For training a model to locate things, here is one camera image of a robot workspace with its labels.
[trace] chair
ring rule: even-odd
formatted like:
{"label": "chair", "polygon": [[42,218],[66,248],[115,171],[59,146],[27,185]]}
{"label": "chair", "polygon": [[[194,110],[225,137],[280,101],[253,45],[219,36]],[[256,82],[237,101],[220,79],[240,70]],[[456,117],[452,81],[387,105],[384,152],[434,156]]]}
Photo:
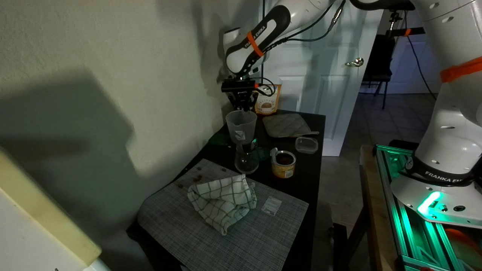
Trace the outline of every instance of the chair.
{"label": "chair", "polygon": [[366,64],[366,70],[363,75],[363,81],[372,82],[378,81],[378,87],[374,93],[377,96],[380,93],[381,84],[384,82],[384,93],[383,93],[383,105],[381,108],[386,108],[386,99],[387,99],[387,90],[389,82],[392,78],[392,54],[395,49],[395,39],[390,34],[377,34],[371,57]]}

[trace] mug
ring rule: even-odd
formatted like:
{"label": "mug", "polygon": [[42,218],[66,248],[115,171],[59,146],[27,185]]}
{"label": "mug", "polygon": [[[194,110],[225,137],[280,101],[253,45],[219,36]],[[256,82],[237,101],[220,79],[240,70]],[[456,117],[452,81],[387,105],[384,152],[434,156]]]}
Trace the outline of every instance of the mug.
{"label": "mug", "polygon": [[288,150],[271,149],[271,171],[274,176],[289,179],[295,174],[297,156]]}

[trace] gray cloth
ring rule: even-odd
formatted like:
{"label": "gray cloth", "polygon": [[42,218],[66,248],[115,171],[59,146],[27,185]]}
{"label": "gray cloth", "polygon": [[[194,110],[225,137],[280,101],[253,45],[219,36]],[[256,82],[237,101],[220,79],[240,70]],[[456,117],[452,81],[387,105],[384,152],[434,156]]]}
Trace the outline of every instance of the gray cloth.
{"label": "gray cloth", "polygon": [[264,117],[262,122],[268,135],[276,138],[319,134],[309,128],[301,114],[273,114]]}
{"label": "gray cloth", "polygon": [[246,174],[191,185],[187,197],[200,216],[223,236],[232,224],[256,207],[256,194],[247,185]]}
{"label": "gray cloth", "polygon": [[191,271],[282,269],[307,210],[306,201],[247,179],[256,191],[258,206],[222,236],[185,197],[193,183],[235,174],[203,159],[152,194],[140,207],[137,221]]}

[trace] small bowl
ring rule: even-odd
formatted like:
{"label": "small bowl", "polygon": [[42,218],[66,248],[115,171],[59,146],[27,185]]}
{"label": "small bowl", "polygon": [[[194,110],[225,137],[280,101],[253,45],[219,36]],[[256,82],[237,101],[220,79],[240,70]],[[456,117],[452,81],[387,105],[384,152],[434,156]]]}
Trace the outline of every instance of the small bowl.
{"label": "small bowl", "polygon": [[295,149],[301,153],[315,153],[318,150],[318,141],[310,137],[298,137]]}

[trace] table leg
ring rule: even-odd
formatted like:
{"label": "table leg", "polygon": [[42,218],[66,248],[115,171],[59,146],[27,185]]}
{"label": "table leg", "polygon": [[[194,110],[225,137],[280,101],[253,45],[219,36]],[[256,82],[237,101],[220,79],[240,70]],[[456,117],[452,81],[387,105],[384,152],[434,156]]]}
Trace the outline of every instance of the table leg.
{"label": "table leg", "polygon": [[356,254],[365,233],[368,232],[368,224],[369,224],[369,216],[368,216],[366,207],[363,206],[359,213],[359,218],[356,221],[356,226],[353,227],[351,235],[350,235],[347,244],[344,245],[342,254],[334,257],[336,259],[334,260],[336,271],[348,269],[351,257]]}

